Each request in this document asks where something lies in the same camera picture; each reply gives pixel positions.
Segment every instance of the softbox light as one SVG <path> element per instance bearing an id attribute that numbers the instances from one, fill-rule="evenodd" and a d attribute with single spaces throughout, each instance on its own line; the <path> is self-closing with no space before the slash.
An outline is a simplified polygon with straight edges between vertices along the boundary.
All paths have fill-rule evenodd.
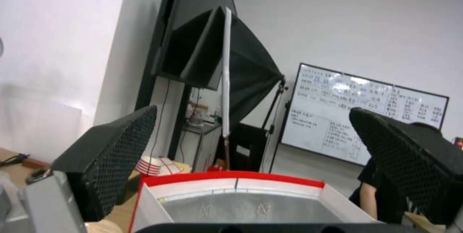
<path id="1" fill-rule="evenodd" d="M 449 225 L 463 202 L 463 152 L 428 128 L 362 108 L 349 119 L 392 183 L 432 223 Z"/>
<path id="2" fill-rule="evenodd" d="M 230 31 L 230 130 L 248 115 L 283 74 L 262 43 L 236 15 Z"/>

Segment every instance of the black metal frame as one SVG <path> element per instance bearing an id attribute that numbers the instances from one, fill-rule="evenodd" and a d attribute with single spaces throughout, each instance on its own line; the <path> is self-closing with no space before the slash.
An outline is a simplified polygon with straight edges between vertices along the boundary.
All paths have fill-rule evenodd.
<path id="1" fill-rule="evenodd" d="M 159 74 L 157 73 L 157 66 L 155 66 L 155 63 L 158 61 L 157 58 L 159 58 L 162 52 L 162 43 L 169 25 L 167 21 L 169 20 L 172 12 L 173 3 L 174 0 L 162 0 L 161 2 L 161 7 L 156 19 L 156 25 L 154 27 L 153 37 L 151 44 L 149 45 L 148 57 L 143 70 L 137 101 L 135 103 L 135 111 L 145 106 L 149 106 L 149 103 L 151 103 L 156 78 Z"/>
<path id="2" fill-rule="evenodd" d="M 372 81 L 372 82 L 376 82 L 376 83 L 380 83 L 380 84 L 384 84 L 384 85 L 388 85 L 388 86 L 394 86 L 396 88 L 402 88 L 402 89 L 407 89 L 407 90 L 411 90 L 411 91 L 415 91 L 415 92 L 420 92 L 420 93 L 424 93 L 424 94 L 428 94 L 428 95 L 432 95 L 432 96 L 439 96 L 439 97 L 443 97 L 443 98 L 446 98 L 446 102 L 445 102 L 445 107 L 443 109 L 443 113 L 442 113 L 442 119 L 441 119 L 441 122 L 440 122 L 440 126 L 439 126 L 439 130 L 442 129 L 442 124 L 443 124 L 443 120 L 445 118 L 445 113 L 447 112 L 447 106 L 449 104 L 449 100 L 450 100 L 450 97 L 448 96 L 442 96 L 440 94 L 436 94 L 436 93 L 430 93 L 430 92 L 426 92 L 426 91 L 422 91 L 422 90 L 418 90 L 418 89 L 413 89 L 413 88 L 407 88 L 406 86 L 396 86 L 394 84 L 391 84 L 391 83 L 387 83 L 387 82 L 383 82 L 383 81 L 379 81 L 379 80 L 375 80 L 375 79 L 371 79 L 371 78 L 365 78 L 365 77 L 362 77 L 362 76 L 358 76 L 358 75 L 352 75 L 352 74 L 349 74 L 349 73 L 344 73 L 344 72 L 340 72 L 340 71 L 337 71 L 337 70 L 332 70 L 332 69 L 329 69 L 329 68 L 321 68 L 321 67 L 318 67 L 318 66 L 314 66 L 314 65 L 310 65 L 310 64 L 306 64 L 306 63 L 300 63 L 299 64 L 299 68 L 297 70 L 297 75 L 296 75 L 296 81 L 294 82 L 294 88 L 297 86 L 297 80 L 299 78 L 299 73 L 301 71 L 301 67 L 302 65 L 305 65 L 305 66 L 308 66 L 308 67 L 312 67 L 312 68 L 318 68 L 318 69 L 321 69 L 321 70 L 325 70 L 325 71 L 331 71 L 331 72 L 337 72 L 337 73 L 340 73 L 342 75 L 349 75 L 349 76 L 352 76 L 352 77 L 356 77 L 356 78 L 361 78 L 361 79 L 366 79 L 368 81 Z M 278 142 L 276 144 L 276 147 L 275 147 L 275 151 L 273 152 L 273 158 L 272 158 L 272 162 L 271 162 L 271 166 L 270 166 L 270 169 L 268 172 L 271 172 L 272 171 L 272 168 L 273 168 L 273 163 L 275 161 L 275 157 L 276 157 L 276 152 L 278 151 L 278 146 L 279 144 L 284 144 L 281 142 L 281 139 L 283 137 L 283 133 L 284 133 L 284 130 L 286 128 L 286 121 L 288 119 L 288 113 L 289 113 L 289 109 L 291 109 L 291 105 L 292 105 L 292 102 L 293 102 L 293 97 L 294 97 L 294 92 L 295 92 L 295 89 L 293 88 L 293 91 L 292 91 L 292 94 L 291 94 L 291 99 L 290 101 L 288 101 L 286 104 L 285 104 L 285 117 L 284 117 L 284 120 L 283 120 L 283 124 L 281 126 L 281 129 L 280 129 L 280 135 L 278 137 Z M 311 152 L 311 153 L 314 153 L 314 154 L 319 154 L 319 155 L 323 155 L 323 156 L 327 156 L 327 157 L 330 157 L 330 158 L 333 158 L 333 159 L 337 159 L 337 160 L 340 160 L 340 161 L 343 161 L 343 162 L 348 162 L 349 164 L 354 164 L 354 165 L 358 165 L 358 166 L 364 166 L 362 164 L 357 164 L 356 162 L 350 162 L 350 161 L 347 161 L 347 160 L 343 160 L 343 159 L 340 159 L 340 158 L 337 158 L 337 157 L 333 157 L 333 156 L 329 156 L 327 154 L 322 154 L 320 152 L 314 152 L 314 151 L 311 151 L 309 149 L 304 149 L 304 148 L 301 148 L 301 147 L 297 147 L 297 146 L 294 146 L 294 145 L 291 145 L 291 144 L 284 144 L 284 145 L 287 145 L 287 146 L 290 146 L 290 147 L 294 147 L 294 148 L 297 148 L 297 149 L 301 149 L 303 151 L 306 151 L 306 152 Z"/>

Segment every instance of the table surface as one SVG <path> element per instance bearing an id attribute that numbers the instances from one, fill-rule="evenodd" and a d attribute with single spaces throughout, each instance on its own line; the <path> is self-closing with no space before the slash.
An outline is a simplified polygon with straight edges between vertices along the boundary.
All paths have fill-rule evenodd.
<path id="1" fill-rule="evenodd" d="M 434 225 L 425 216 L 405 212 L 405 218 L 410 220 L 418 230 L 426 233 L 443 233 L 445 231 L 444 225 Z"/>
<path id="2" fill-rule="evenodd" d="M 0 148 L 0 160 L 5 160 L 9 157 L 15 156 L 15 152 L 11 152 L 7 149 Z M 189 173 L 191 167 L 187 164 L 181 164 L 174 162 L 180 168 L 183 168 L 184 173 Z M 23 167 L 21 164 L 15 164 L 7 167 L 1 167 L 1 171 L 7 172 L 10 175 L 10 180 L 19 188 L 25 186 L 25 179 L 32 171 L 32 169 Z M 137 171 L 132 172 L 132 176 L 138 175 Z M 119 206 L 114 206 L 112 212 L 106 216 L 105 219 L 116 223 L 123 232 L 129 231 L 130 220 L 132 218 L 132 213 L 137 202 L 137 194 L 129 198 L 124 204 Z"/>

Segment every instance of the black softbox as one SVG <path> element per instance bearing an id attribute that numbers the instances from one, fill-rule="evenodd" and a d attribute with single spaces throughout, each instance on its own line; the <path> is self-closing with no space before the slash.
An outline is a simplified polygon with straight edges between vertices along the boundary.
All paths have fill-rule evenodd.
<path id="1" fill-rule="evenodd" d="M 236 16 L 230 31 L 230 130 L 284 80 L 272 57 Z"/>

